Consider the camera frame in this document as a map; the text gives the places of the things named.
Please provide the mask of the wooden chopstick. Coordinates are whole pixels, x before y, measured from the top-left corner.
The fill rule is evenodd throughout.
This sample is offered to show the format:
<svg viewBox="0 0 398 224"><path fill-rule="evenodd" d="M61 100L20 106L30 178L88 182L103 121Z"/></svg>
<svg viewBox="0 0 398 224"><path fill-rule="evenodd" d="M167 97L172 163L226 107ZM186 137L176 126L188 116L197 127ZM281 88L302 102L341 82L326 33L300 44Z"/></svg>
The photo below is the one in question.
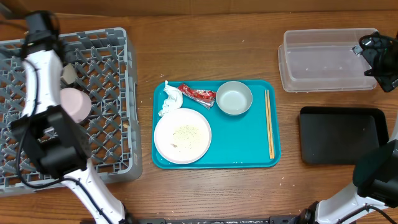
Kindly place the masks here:
<svg viewBox="0 0 398 224"><path fill-rule="evenodd" d="M272 152L272 134L270 128L270 118L269 118L269 97L268 97L268 90L264 91L264 98L265 98L265 107L266 107L266 119L267 119L267 135L268 135L268 145L269 145L269 157L273 159L273 152Z"/></svg>
<svg viewBox="0 0 398 224"><path fill-rule="evenodd" d="M274 152L274 140L273 140L273 133L272 133L272 118L271 118L271 103L270 103L270 95L269 95L269 90L266 90L266 109L267 109L267 125L268 125L268 135L269 135L269 155L270 159L275 158L275 152Z"/></svg>

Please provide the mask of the grey metal bowl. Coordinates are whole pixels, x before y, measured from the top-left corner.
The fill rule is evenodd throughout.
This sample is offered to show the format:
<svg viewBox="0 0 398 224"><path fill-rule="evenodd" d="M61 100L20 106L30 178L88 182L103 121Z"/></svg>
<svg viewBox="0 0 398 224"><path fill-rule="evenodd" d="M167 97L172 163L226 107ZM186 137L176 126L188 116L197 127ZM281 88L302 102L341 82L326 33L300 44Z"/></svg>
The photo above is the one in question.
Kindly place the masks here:
<svg viewBox="0 0 398 224"><path fill-rule="evenodd" d="M252 105L252 92L247 85L238 81L222 84L216 92L218 107L228 115L241 115Z"/></svg>

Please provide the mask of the red snack wrapper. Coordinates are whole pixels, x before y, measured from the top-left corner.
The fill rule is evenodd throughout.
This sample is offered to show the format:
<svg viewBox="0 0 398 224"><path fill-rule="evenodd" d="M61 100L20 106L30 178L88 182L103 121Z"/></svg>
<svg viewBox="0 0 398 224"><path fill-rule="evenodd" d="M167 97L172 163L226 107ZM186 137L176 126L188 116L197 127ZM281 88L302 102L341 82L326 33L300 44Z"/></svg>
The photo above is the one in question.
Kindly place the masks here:
<svg viewBox="0 0 398 224"><path fill-rule="evenodd" d="M210 109L216 100L216 93L211 90L195 90L191 89L186 84L181 84L178 89L190 99L204 106L206 109Z"/></svg>

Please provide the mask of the white napkin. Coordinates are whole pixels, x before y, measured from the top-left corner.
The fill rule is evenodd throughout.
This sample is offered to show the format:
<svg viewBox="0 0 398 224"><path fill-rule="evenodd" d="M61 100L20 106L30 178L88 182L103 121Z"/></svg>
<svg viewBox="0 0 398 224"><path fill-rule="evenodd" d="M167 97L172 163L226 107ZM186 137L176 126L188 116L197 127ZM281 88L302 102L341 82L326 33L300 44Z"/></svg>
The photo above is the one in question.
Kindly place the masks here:
<svg viewBox="0 0 398 224"><path fill-rule="evenodd" d="M167 94L167 99L164 100L162 105L162 109L158 112L160 117L163 117L165 114L179 109L183 104L183 94L182 92L173 86L170 86L168 81L165 81L164 92Z"/></svg>

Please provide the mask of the large white plate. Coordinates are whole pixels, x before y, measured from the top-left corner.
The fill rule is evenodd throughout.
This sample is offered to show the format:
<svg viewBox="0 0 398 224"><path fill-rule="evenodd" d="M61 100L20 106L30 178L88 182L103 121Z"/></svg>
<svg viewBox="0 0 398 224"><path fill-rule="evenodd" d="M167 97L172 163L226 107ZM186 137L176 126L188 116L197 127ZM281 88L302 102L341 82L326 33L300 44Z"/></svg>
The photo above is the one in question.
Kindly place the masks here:
<svg viewBox="0 0 398 224"><path fill-rule="evenodd" d="M179 108L160 118L154 130L157 152L174 164L191 164L209 150L212 132L207 119L199 112Z"/></svg>

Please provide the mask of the small white plate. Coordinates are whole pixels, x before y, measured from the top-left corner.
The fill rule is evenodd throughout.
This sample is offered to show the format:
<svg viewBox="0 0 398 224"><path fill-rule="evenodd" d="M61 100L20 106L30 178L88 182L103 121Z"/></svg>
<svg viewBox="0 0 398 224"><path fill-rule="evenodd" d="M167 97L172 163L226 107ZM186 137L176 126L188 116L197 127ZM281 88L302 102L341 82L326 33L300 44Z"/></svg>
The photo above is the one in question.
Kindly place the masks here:
<svg viewBox="0 0 398 224"><path fill-rule="evenodd" d="M91 112L90 97L75 88L64 88L60 91L62 108L76 123L85 120Z"/></svg>

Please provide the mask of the white paper cup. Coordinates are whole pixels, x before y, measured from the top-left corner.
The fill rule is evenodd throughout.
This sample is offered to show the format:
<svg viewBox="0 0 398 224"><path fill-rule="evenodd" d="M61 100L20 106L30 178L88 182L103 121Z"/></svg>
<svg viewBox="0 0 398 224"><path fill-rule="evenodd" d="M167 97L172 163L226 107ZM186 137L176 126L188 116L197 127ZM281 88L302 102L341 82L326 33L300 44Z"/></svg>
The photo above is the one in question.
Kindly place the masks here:
<svg viewBox="0 0 398 224"><path fill-rule="evenodd" d="M61 81L66 85L71 85L74 83L77 77L77 73L72 64L67 64L63 68L63 73L61 75Z"/></svg>

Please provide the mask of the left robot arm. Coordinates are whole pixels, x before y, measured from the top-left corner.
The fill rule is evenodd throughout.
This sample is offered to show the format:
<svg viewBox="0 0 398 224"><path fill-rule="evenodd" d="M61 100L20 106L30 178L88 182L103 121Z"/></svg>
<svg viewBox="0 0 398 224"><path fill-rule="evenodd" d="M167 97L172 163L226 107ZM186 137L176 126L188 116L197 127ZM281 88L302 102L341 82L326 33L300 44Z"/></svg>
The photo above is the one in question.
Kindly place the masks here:
<svg viewBox="0 0 398 224"><path fill-rule="evenodd" d="M27 93L21 117L11 123L11 133L19 143L18 153L26 153L37 171L50 175L53 182L28 183L21 174L20 155L16 156L16 174L32 189L55 184L68 187L96 223L135 223L96 172L86 134L61 106L60 78L65 51L53 18L49 11L25 16L28 33L22 44L21 60Z"/></svg>

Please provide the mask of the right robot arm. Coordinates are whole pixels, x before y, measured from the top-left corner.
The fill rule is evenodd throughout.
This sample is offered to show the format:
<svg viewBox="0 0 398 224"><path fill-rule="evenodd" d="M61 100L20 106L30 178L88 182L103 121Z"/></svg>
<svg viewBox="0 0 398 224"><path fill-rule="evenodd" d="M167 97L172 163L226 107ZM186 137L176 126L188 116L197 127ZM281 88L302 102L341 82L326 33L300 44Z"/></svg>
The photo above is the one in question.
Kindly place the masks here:
<svg viewBox="0 0 398 224"><path fill-rule="evenodd" d="M397 88L397 38L378 32L365 35L353 48L371 68L366 76L376 79L385 92ZM353 181L327 200L314 202L291 223L355 223L365 215L385 213L397 207L397 132L383 146L363 156L355 165Z"/></svg>

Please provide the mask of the clear plastic storage bin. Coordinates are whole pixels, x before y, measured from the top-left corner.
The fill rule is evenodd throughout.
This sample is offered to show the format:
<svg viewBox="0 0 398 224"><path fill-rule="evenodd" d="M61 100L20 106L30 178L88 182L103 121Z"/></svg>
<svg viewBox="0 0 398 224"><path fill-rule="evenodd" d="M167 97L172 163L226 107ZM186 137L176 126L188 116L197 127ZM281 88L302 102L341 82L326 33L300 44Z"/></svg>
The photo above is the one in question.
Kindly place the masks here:
<svg viewBox="0 0 398 224"><path fill-rule="evenodd" d="M288 30L278 49L286 92L372 90L374 68L393 41L375 28Z"/></svg>

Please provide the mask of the black plastic tray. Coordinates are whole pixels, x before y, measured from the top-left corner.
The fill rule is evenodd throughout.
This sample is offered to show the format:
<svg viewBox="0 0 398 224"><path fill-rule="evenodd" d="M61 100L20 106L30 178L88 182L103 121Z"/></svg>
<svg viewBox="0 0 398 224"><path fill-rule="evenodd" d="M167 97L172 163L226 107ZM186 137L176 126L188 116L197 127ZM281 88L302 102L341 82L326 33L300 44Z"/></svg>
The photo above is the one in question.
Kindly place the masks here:
<svg viewBox="0 0 398 224"><path fill-rule="evenodd" d="M305 106L298 121L308 165L354 165L389 140L385 114L377 108Z"/></svg>

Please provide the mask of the teal plastic serving tray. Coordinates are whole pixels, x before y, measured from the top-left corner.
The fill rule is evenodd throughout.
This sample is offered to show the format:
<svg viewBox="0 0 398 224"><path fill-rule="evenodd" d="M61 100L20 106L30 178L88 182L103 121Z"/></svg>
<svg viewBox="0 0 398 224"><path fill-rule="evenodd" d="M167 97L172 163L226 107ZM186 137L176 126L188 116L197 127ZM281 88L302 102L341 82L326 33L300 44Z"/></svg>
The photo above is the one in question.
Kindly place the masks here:
<svg viewBox="0 0 398 224"><path fill-rule="evenodd" d="M183 97L183 108L201 113L209 122L212 140L209 150L196 162L179 165L167 161L152 143L153 163L161 169L245 169L272 167L281 158L279 124L272 85L264 80L241 80L252 93L252 105L241 115L228 115L213 105L206 109L201 104ZM274 141L274 158L269 157L266 91L269 92L271 124Z"/></svg>

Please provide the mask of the grey plastic dish rack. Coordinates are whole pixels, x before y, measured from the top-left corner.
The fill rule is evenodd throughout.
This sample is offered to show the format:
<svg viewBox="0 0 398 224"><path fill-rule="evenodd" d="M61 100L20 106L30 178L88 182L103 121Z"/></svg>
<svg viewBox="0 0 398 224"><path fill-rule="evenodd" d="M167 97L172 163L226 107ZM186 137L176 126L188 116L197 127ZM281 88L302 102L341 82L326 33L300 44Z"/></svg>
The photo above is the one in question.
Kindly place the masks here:
<svg viewBox="0 0 398 224"><path fill-rule="evenodd" d="M66 61L76 72L72 86L87 94L91 111L81 122L91 159L106 183L137 179L142 173L141 134L136 108L135 49L120 27L62 34ZM21 117L25 74L18 53L22 40L1 42L1 195L31 194L17 175L45 184L52 179L36 171L27 156L16 159L18 144L10 126Z"/></svg>

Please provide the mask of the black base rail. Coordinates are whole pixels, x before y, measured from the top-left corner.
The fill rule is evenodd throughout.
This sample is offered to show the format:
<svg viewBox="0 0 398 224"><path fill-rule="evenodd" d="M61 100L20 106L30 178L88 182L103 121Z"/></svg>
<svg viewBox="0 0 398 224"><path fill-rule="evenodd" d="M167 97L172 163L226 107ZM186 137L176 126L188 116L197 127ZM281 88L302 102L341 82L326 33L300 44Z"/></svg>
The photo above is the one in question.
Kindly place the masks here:
<svg viewBox="0 0 398 224"><path fill-rule="evenodd" d="M268 218L233 218L233 219L188 219L171 220L164 218L146 218L139 219L139 224L289 224L298 223L299 216L271 216Z"/></svg>

